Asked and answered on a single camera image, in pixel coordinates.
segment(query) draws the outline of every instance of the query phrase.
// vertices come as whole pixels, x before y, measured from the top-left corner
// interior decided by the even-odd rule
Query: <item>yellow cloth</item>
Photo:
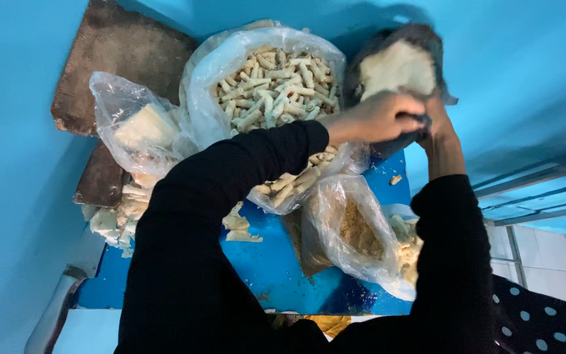
[[[320,330],[331,338],[335,338],[351,324],[351,316],[305,315],[305,319],[314,321]]]

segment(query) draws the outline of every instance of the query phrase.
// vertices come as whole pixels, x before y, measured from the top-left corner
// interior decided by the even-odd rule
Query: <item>metal frame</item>
[[[560,159],[559,159],[557,161],[557,163],[558,163],[557,166],[549,167],[549,168],[543,169],[543,170],[538,171],[538,172],[530,173],[530,174],[527,174],[525,176],[515,178],[514,180],[502,182],[502,183],[499,183],[499,184],[496,184],[496,185],[492,185],[490,187],[485,187],[486,185],[490,185],[491,183],[494,183],[496,181],[500,181],[502,179],[508,178],[512,175],[521,173],[523,171],[528,171],[529,169],[533,169],[533,168],[536,168],[538,166],[542,166],[545,163],[551,163],[552,161],[554,161],[554,160],[546,161],[542,164],[530,165],[530,166],[527,166],[526,168],[524,168],[522,170],[514,171],[510,174],[505,174],[504,176],[499,176],[497,178],[493,178],[492,180],[489,180],[489,181],[486,181],[486,182],[483,182],[483,183],[479,183],[479,184],[473,186],[473,188],[474,189],[481,188],[481,187],[484,187],[484,188],[481,188],[481,189],[478,189],[478,190],[475,191],[476,197],[480,198],[480,199],[486,198],[486,197],[492,197],[494,195],[499,195],[501,193],[506,193],[508,191],[513,191],[513,190],[516,190],[516,189],[529,187],[529,186],[532,186],[532,185],[535,185],[535,184],[538,184],[538,183],[551,181],[551,180],[554,180],[556,178],[566,176],[566,161],[561,162]],[[518,204],[518,203],[526,202],[528,200],[534,200],[534,199],[547,197],[547,196],[550,196],[550,195],[555,195],[555,194],[564,193],[564,192],[566,192],[566,187],[556,189],[556,190],[553,190],[553,191],[548,191],[546,193],[542,193],[542,194],[535,195],[535,196],[532,196],[532,197],[525,197],[525,198],[521,198],[521,199],[517,199],[517,200],[511,200],[510,202],[505,202],[505,203],[501,203],[501,204],[498,204],[498,205],[488,206],[484,210],[492,210],[492,209],[495,209],[495,208],[504,207],[504,206],[507,206],[507,205]],[[566,207],[566,204],[552,206],[552,207],[547,208],[547,209],[560,208],[560,207]],[[557,219],[557,218],[560,218],[560,217],[566,217],[566,208],[561,209],[561,210],[557,210],[557,211],[554,211],[554,212],[545,212],[543,210],[536,210],[536,212],[531,213],[529,215],[523,215],[521,217],[513,217],[513,218],[509,218],[509,219],[494,221],[494,225],[495,226],[511,226],[511,225],[516,225],[516,224],[522,224],[522,223],[525,223],[525,222],[534,222],[534,221]]]

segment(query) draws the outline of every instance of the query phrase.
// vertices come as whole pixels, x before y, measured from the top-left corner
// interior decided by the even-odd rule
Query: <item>polka dot fabric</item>
[[[510,353],[566,353],[566,301],[493,275],[494,339]]]

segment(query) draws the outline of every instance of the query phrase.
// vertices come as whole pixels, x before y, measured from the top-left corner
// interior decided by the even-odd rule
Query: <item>blue table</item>
[[[373,159],[366,181],[381,205],[410,201],[405,173],[405,157],[400,151],[387,160]],[[392,176],[403,180],[389,185]],[[331,267],[311,278],[305,277],[292,249],[292,243],[277,215],[263,213],[246,201],[240,214],[250,222],[252,234],[263,237],[261,243],[224,241],[222,250],[237,273],[255,294],[263,309],[300,314],[408,314],[411,302],[388,294],[379,284],[368,283]],[[130,258],[122,251],[106,247],[98,276],[87,280],[80,290],[78,304],[90,309],[121,309]]]

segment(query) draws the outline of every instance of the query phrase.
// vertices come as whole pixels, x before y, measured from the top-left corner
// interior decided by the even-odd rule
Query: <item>tiled wall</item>
[[[512,258],[505,227],[488,227],[491,256]],[[515,226],[529,290],[566,301],[566,235]],[[517,281],[513,263],[492,260],[493,273]]]

